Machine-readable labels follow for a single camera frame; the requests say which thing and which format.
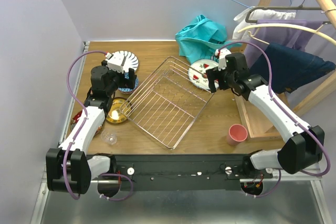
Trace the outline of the blue patterned bowl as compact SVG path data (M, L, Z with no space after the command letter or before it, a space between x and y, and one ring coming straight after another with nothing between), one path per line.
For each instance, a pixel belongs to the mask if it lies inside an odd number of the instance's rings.
M134 85L133 89L130 89L130 88L118 88L118 90L121 93L124 93L124 94L131 94L132 92L134 92L137 89L138 86L139 86L139 79L136 78L135 85Z

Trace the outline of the wire dish rack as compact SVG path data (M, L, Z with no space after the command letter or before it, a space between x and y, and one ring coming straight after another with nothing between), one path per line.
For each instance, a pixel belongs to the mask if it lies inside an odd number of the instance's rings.
M129 121L170 150L213 96L190 82L190 66L175 57L166 58L121 106Z

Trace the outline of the clear glass cup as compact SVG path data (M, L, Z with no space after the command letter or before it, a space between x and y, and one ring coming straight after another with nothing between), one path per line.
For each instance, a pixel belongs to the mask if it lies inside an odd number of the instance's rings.
M103 130L100 136L102 141L109 145L114 145L117 142L116 134L111 131Z

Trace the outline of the pink plastic cup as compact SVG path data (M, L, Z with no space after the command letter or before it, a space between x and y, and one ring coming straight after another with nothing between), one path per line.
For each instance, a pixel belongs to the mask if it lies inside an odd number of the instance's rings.
M229 145L236 146L247 140L247 137L248 131L243 125L233 124L228 130L226 141Z

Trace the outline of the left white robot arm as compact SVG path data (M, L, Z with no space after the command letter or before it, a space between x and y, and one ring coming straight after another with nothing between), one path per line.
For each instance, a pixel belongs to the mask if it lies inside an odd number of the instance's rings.
M115 160L106 154L91 159L88 147L99 126L112 106L113 94L119 88L134 89L136 74L129 68L124 73L121 65L105 64L92 68L91 87L82 106L82 114L67 139L46 154L47 185L51 191L68 192L78 200L85 194L91 181L102 176L112 179L116 175Z

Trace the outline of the white watermelon plate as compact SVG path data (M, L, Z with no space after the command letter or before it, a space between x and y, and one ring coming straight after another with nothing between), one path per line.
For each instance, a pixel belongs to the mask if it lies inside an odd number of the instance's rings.
M200 89L210 91L206 70L215 68L217 66L217 62L209 59L201 59L194 62L188 69L188 77L190 82Z

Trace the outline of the white blue striped plate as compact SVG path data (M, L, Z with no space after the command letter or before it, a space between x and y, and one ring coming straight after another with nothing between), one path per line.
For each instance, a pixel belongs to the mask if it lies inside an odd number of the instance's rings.
M136 71L139 66L139 60L137 56L129 51L119 51L119 52L124 53L124 55L126 56L126 61L124 65L126 69L129 71L129 68L133 68L134 71Z

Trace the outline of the gold black plate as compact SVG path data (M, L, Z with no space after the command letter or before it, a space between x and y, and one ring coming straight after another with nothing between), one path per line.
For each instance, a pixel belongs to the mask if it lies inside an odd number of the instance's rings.
M116 97L113 99L111 109L106 117L106 121L111 124L121 124L128 120L128 118L121 112L121 106L126 101L125 98Z

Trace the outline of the teal cloth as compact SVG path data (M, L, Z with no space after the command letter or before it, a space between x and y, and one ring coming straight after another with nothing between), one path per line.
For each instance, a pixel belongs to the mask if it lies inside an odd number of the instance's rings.
M179 55L193 64L201 59L218 62L215 51L224 45L227 49L240 47L241 43L229 45L227 31L224 25L210 20L204 15L194 18L189 25L175 34L179 46Z

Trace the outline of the red floral bowl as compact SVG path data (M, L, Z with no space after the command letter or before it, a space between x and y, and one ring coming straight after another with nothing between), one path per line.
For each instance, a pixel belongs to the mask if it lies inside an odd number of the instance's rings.
M78 123L78 121L79 121L79 119L80 119L80 117L81 117L81 114L82 114L82 111L79 111L72 119L71 119L71 121L70 121L70 130L72 131L74 128L75 128L75 126L77 125L77 123ZM101 128L102 128L102 124L100 124L99 126L98 126L98 128L97 128L97 130L96 130L96 132L95 132L95 135L97 135L99 132L100 132L100 130L101 130Z

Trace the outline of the navy garment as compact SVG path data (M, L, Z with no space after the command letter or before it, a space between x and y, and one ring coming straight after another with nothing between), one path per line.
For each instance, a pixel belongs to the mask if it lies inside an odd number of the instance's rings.
M270 61L271 88L275 93L292 93L335 70L331 61L275 43L271 43L265 53Z

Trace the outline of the purple garment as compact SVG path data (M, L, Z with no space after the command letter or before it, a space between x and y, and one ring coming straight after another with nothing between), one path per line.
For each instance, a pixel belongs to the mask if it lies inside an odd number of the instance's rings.
M305 20L305 19L288 19L288 20L272 20L272 19L260 19L257 24L293 24L305 26L311 29L319 28L323 22L317 20ZM279 27L263 27L260 28L255 35L256 38L261 41L251 39L250 42L260 47L262 50L266 50L268 45L266 43L276 43L282 46L286 46L292 49L305 51L309 40L313 34L292 28L279 28Z

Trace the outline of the grey metal hanger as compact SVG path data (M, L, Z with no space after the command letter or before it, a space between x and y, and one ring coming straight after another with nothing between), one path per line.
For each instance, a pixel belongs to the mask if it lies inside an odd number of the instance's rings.
M256 10L291 10L291 11L299 11L299 10L318 10L324 13L321 7L312 7L312 6L304 6L306 0L303 0L302 3L299 6L257 6L252 9L250 9L246 15L245 22L256 24L256 19L251 19L251 14Z

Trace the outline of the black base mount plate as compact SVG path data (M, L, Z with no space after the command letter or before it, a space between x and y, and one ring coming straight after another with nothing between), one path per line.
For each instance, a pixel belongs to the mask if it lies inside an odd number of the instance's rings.
M117 154L108 155L110 167L103 171L91 167L92 178L120 172L121 188L132 180L135 191L164 190L240 190L244 181L272 178L265 169L257 170L246 154Z

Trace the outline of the wooden clothes rack frame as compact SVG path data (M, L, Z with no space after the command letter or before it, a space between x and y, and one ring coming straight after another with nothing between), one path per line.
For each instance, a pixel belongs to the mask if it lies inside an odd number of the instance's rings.
M272 74L275 93L292 93L301 86L318 80L335 70L335 53L320 57L321 50L306 52L313 33L294 29L302 26L312 30L321 28L321 20L298 20L296 11L257 9L248 6L235 17L234 40L246 40L244 55L252 74L265 80Z

